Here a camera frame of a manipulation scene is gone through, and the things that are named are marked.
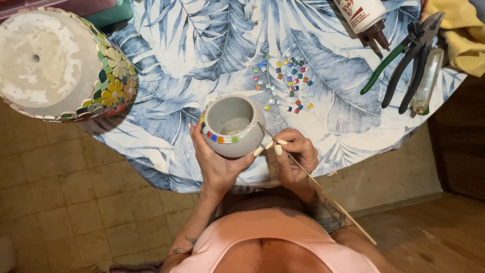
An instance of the hand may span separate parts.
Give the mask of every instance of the hand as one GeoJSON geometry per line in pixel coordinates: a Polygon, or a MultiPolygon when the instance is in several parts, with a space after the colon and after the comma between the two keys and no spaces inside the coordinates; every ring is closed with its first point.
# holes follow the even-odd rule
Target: hand
{"type": "Polygon", "coordinates": [[[309,187],[307,175],[298,165],[296,165],[288,153],[300,163],[308,173],[312,173],[318,165],[317,149],[311,143],[311,140],[304,137],[300,131],[286,128],[275,135],[278,143],[266,145],[266,148],[274,146],[276,161],[278,164],[278,180],[282,186],[289,189],[295,187],[309,187]]]}
{"type": "Polygon", "coordinates": [[[189,127],[195,147],[195,158],[199,162],[204,179],[201,191],[222,198],[236,183],[238,175],[254,162],[263,149],[258,148],[239,159],[228,160],[214,152],[207,144],[200,121],[196,126],[189,124],[189,127]]]}

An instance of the pink shirt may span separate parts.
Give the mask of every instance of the pink shirt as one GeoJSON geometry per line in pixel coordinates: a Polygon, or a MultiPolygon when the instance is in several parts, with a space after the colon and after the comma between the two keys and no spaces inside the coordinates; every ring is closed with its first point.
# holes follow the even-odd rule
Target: pink shirt
{"type": "Polygon", "coordinates": [[[212,273],[234,244],[260,238],[298,244],[313,252],[332,273],[379,273],[363,254],[337,244],[316,221],[289,208],[241,211],[216,220],[199,237],[192,256],[170,273],[212,273]]]}

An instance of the blue leaf pattern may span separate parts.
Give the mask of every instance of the blue leaf pattern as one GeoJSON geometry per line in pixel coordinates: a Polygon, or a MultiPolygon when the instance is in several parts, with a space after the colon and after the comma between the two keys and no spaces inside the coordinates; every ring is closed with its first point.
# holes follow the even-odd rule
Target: blue leaf pattern
{"type": "MultiPolygon", "coordinates": [[[[281,87],[275,63],[290,50],[305,60],[314,85],[315,106],[298,115],[282,107],[265,111],[268,129],[300,130],[319,151],[313,176],[324,175],[400,146],[428,116],[398,115],[396,108],[411,78],[404,72],[390,107],[380,108],[389,78],[402,56],[381,74],[364,96],[359,91],[379,65],[363,47],[331,0],[130,0],[133,18],[110,39],[132,60],[140,90],[129,113],[83,124],[105,145],[123,154],[154,187],[198,192],[202,183],[188,123],[218,95],[243,94],[261,107],[272,98],[255,90],[252,67],[266,54],[268,70],[259,76],[281,87]]],[[[391,47],[420,16],[419,0],[384,1],[384,33],[391,47]]],[[[451,68],[439,74],[430,111],[436,111],[464,80],[451,68]]],[[[238,177],[234,193],[272,187],[268,161],[260,156],[238,177]]]]}

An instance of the green container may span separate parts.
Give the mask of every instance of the green container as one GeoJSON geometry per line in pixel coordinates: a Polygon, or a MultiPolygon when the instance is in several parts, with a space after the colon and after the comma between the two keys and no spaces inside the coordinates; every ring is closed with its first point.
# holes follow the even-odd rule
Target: green container
{"type": "Polygon", "coordinates": [[[97,28],[130,19],[133,16],[133,11],[129,0],[117,0],[116,2],[114,7],[93,13],[86,19],[97,28]]]}

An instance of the pliers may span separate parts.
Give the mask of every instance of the pliers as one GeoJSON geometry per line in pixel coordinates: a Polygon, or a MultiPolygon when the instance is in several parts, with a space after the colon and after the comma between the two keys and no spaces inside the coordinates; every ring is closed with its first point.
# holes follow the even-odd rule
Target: pliers
{"type": "Polygon", "coordinates": [[[412,59],[414,59],[413,77],[409,84],[409,88],[404,95],[403,101],[399,106],[399,114],[403,114],[409,107],[409,103],[416,93],[418,86],[423,78],[424,66],[426,65],[426,59],[428,58],[429,51],[433,44],[433,37],[438,34],[441,22],[445,17],[445,13],[438,11],[435,14],[430,15],[423,23],[418,21],[411,22],[407,26],[407,37],[393,50],[389,55],[381,62],[381,64],[375,69],[369,82],[360,91],[361,95],[367,93],[374,83],[379,78],[384,68],[392,62],[399,54],[405,52],[404,58],[399,62],[394,70],[391,78],[389,79],[388,88],[382,101],[382,108],[389,106],[394,91],[396,90],[397,83],[406,67],[409,65],[412,59]]]}

